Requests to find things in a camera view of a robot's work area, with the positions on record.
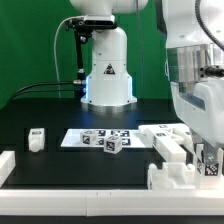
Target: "white cube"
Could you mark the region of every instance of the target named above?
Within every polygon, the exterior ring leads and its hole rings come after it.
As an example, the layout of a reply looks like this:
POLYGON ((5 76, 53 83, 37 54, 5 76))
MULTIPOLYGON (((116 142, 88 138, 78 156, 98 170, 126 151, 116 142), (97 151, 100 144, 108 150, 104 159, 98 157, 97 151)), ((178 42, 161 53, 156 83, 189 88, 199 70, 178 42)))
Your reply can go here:
POLYGON ((29 150, 32 152, 39 152, 44 149, 45 144, 45 130, 44 128, 30 129, 28 136, 29 150))
POLYGON ((80 133, 80 141, 82 144, 93 146, 98 142, 98 132, 96 131, 83 131, 80 133))
POLYGON ((111 135, 104 140, 104 152, 117 154, 122 149, 122 138, 119 135, 111 135))

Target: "warning label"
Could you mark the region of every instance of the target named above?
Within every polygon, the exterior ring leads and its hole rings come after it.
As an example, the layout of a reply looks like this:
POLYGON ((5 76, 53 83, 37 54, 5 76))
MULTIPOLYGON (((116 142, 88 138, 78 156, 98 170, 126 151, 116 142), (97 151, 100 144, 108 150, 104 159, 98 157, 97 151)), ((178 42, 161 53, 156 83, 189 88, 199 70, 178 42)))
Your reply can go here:
POLYGON ((105 72, 103 74, 105 74, 105 75, 115 75, 116 73, 114 71, 113 66, 111 64, 109 64, 107 66, 107 69, 105 70, 105 72))

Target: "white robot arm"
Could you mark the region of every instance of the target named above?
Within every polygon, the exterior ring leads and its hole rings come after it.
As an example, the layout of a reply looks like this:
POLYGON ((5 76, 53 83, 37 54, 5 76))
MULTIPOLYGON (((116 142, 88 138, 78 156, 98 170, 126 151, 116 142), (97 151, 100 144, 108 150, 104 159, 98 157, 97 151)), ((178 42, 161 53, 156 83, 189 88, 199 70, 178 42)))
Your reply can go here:
POLYGON ((195 9, 200 9, 204 24, 222 42, 224 2, 162 3, 167 29, 167 70, 175 110, 191 128, 193 137, 197 137, 195 143, 203 145, 205 165, 214 166, 220 162, 218 148, 224 147, 224 53, 199 25, 195 9))
POLYGON ((92 72, 86 78, 82 107, 97 112, 121 112, 135 107, 132 78, 127 73, 127 36, 113 13, 143 9, 148 0, 70 0, 83 14, 79 28, 92 32, 92 72))

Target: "green backdrop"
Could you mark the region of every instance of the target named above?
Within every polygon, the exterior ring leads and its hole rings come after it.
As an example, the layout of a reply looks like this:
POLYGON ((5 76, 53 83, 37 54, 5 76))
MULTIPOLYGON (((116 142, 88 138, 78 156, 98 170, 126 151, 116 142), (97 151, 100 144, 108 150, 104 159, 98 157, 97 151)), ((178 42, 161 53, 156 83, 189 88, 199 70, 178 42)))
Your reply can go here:
MULTIPOLYGON (((60 22, 79 15, 69 0, 0 1, 0 107, 19 88, 38 82, 56 81, 53 42, 60 22)), ((140 13, 144 45, 144 98, 170 98, 164 74, 165 39, 157 32, 155 7, 149 1, 140 13)), ((128 72, 134 79, 134 95, 142 94, 141 47, 136 14, 116 15, 128 35, 128 72)), ((91 41, 83 46, 84 65, 91 71, 91 41)), ((73 32, 61 30, 58 61, 62 81, 76 79, 73 32)), ((29 95, 56 97, 57 94, 29 95)))

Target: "black table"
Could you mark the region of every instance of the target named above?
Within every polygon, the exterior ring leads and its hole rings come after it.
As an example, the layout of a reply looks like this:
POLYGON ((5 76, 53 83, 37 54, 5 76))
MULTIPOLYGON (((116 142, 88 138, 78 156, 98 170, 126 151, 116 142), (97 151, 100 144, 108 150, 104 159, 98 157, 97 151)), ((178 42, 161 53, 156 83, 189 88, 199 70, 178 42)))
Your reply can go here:
MULTIPOLYGON (((0 110, 0 152, 14 150, 16 168, 2 189, 146 189, 150 163, 163 159, 154 149, 62 148, 67 129, 137 129, 143 124, 180 122, 170 100, 144 100, 133 111, 85 111, 74 99, 19 99, 0 110), (45 150, 28 150, 31 128, 45 128, 45 150)), ((221 223, 222 217, 0 217, 1 223, 221 223)))

